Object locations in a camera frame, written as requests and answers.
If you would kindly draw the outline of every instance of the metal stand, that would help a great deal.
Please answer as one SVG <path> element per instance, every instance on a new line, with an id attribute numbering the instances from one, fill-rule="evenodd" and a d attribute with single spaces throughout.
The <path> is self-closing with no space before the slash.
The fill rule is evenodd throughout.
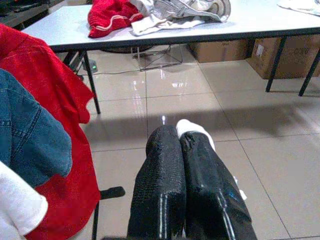
<path id="1" fill-rule="evenodd" d="M 126 194 L 122 186 L 111 187 L 108 190 L 100 191 L 101 200 L 119 198 Z M 92 240 L 97 239 L 97 229 L 98 229 L 98 218 L 99 218 L 99 202 L 96 204 L 93 216 L 93 226 L 92 226 Z"/>
<path id="2" fill-rule="evenodd" d="M 138 66 L 139 66 L 139 70 L 140 71 L 147 71 L 147 70 L 152 70 L 152 69 L 161 69 L 161 68 L 167 68 L 167 67 L 171 67 L 171 66 L 176 66 L 176 65 L 180 65 L 183 63 L 184 61 L 184 57 L 183 57 L 183 53 L 182 53 L 182 48 L 181 48 L 181 44 L 179 44 L 179 48 L 180 48 L 180 59 L 177 59 L 176 57 L 172 56 L 170 54 L 171 51 L 171 45 L 169 45 L 169 47 L 167 49 L 161 50 L 161 51 L 147 51 L 144 53 L 140 53 L 140 48 L 137 47 L 137 53 L 133 54 L 133 48 L 131 48 L 131 54 L 132 57 L 134 59 L 137 59 L 138 62 Z M 142 66 L 141 64 L 141 58 L 145 58 L 147 56 L 158 56 L 158 55 L 162 55 L 159 58 L 151 61 L 151 63 L 149 63 L 147 66 Z M 157 66 L 151 66 L 150 65 L 153 64 L 153 62 L 161 59 L 164 56 L 169 56 L 170 58 L 174 59 L 176 62 L 171 62 L 171 63 L 160 63 L 160 65 Z"/>
<path id="3" fill-rule="evenodd" d="M 75 71 L 77 69 L 78 65 L 80 64 L 82 58 L 84 58 L 84 64 L 85 64 L 86 72 L 88 73 L 90 87 L 91 87 L 91 90 L 92 90 L 92 93 L 93 93 L 93 100 L 94 100 L 94 104 L 95 104 L 95 109 L 96 109 L 96 112 L 98 114 L 100 114 L 101 113 L 100 112 L 100 106 L 99 106 L 99 102 L 98 102 L 96 87 L 95 87 L 94 78 L 93 78 L 93 75 L 92 75 L 92 72 L 91 72 L 87 51 L 79 51 L 79 52 L 69 51 L 67 53 L 66 57 L 64 58 L 63 63 L 66 64 L 67 66 L 69 66 L 69 68 L 71 68 L 72 71 Z"/>
<path id="4" fill-rule="evenodd" d="M 307 86 L 308 86 L 308 84 L 309 84 L 309 82 L 311 80 L 312 75 L 314 74 L 314 72 L 315 72 L 315 70 L 316 70 L 316 68 L 318 66 L 319 61 L 320 61 L 320 49 L 319 49 L 318 53 L 316 54 L 315 59 L 314 59 L 312 65 L 311 65 L 311 68 L 310 68 L 310 70 L 309 70 L 309 72 L 308 72 L 308 74 L 307 74 L 307 76 L 306 76 L 306 78 L 305 78 L 305 80 L 303 82 L 303 85 L 302 85 L 302 87 L 300 89 L 300 92 L 298 94 L 300 97 L 302 97 L 304 95 L 305 90 L 306 90 L 306 88 L 307 88 Z"/>
<path id="5" fill-rule="evenodd" d="M 272 82 L 275 79 L 277 67 L 278 67 L 278 64 L 279 64 L 279 60 L 280 60 L 282 51 L 283 51 L 283 49 L 285 47 L 286 40 L 287 40 L 286 36 L 281 38 L 280 45 L 279 45 L 279 48 L 278 48 L 278 52 L 276 53 L 276 56 L 275 56 L 275 59 L 274 59 L 274 62 L 273 62 L 273 66 L 272 66 L 271 74 L 270 74 L 270 77 L 269 77 L 269 81 L 268 81 L 268 84 L 267 84 L 266 89 L 265 89 L 265 91 L 267 93 L 270 92 Z"/>

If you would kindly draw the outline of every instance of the red fabric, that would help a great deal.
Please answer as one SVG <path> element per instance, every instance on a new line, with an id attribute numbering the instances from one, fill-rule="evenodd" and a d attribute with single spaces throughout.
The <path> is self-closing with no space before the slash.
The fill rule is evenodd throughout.
<path id="1" fill-rule="evenodd" d="M 7 70 L 58 121 L 72 141 L 72 169 L 36 188 L 48 201 L 41 224 L 29 240 L 64 240 L 88 222 L 100 192 L 88 140 L 79 123 L 87 123 L 92 92 L 40 39 L 0 24 L 0 68 Z"/>
<path id="2" fill-rule="evenodd" d="M 93 0 L 88 14 L 89 37 L 104 37 L 114 30 L 131 26 L 143 17 L 128 0 Z"/>

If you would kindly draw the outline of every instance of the tile floor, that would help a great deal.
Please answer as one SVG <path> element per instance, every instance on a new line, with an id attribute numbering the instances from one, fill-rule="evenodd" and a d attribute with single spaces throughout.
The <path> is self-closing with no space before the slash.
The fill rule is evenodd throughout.
<path id="1" fill-rule="evenodd" d="M 89 57 L 99 72 L 138 66 L 130 54 L 91 51 Z M 99 188 L 126 190 L 100 202 L 97 239 L 126 235 L 148 135 L 187 118 L 209 131 L 238 178 L 259 240 L 320 240 L 320 79 L 312 79 L 304 97 L 298 97 L 301 79 L 275 80 L 265 93 L 266 80 L 245 60 L 199 64 L 185 46 L 183 58 L 179 66 L 94 76 L 101 115 L 91 101 L 91 120 L 82 129 Z M 72 239 L 90 239 L 92 222 Z"/>

